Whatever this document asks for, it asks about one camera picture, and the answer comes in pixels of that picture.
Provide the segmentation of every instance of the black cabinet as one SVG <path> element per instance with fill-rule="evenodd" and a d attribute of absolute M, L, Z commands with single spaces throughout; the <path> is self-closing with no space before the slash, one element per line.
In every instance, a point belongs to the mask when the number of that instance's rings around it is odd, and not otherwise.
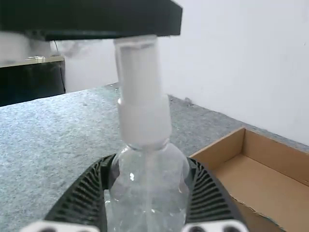
<path fill-rule="evenodd" d="M 65 93 L 63 57 L 29 59 L 0 68 L 0 106 Z"/>

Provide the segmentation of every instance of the gray carpet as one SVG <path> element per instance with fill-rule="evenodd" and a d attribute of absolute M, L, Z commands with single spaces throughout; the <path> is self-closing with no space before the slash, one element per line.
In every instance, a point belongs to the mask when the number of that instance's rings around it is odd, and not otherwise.
<path fill-rule="evenodd" d="M 122 146 L 117 86 L 0 108 L 0 231 L 42 219 L 93 162 Z M 170 98 L 171 141 L 186 155 L 241 127 L 303 151 L 309 147 L 225 115 Z"/>

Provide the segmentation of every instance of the clear plastic bottle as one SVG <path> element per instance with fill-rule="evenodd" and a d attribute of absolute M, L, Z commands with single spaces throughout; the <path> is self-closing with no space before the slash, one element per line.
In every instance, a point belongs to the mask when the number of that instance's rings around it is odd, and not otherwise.
<path fill-rule="evenodd" d="M 185 155 L 169 142 L 156 36 L 115 40 L 121 96 L 120 130 L 127 144 L 114 158 L 109 191 L 115 232 L 179 232 L 192 181 Z"/>

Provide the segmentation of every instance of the white cap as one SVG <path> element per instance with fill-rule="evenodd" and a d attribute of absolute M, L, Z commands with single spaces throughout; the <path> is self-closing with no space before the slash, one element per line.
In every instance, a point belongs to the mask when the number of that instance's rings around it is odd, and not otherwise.
<path fill-rule="evenodd" d="M 163 93 L 155 35 L 114 40 L 121 96 L 118 113 L 127 144 L 150 145 L 171 135 L 169 99 Z"/>

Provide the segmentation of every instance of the open cardboard box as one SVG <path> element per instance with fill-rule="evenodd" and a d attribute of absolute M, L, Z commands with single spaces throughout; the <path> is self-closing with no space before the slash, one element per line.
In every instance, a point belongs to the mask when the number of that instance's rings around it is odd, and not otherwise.
<path fill-rule="evenodd" d="M 250 232 L 309 232 L 309 154 L 240 128 L 191 156 L 235 199 Z"/>

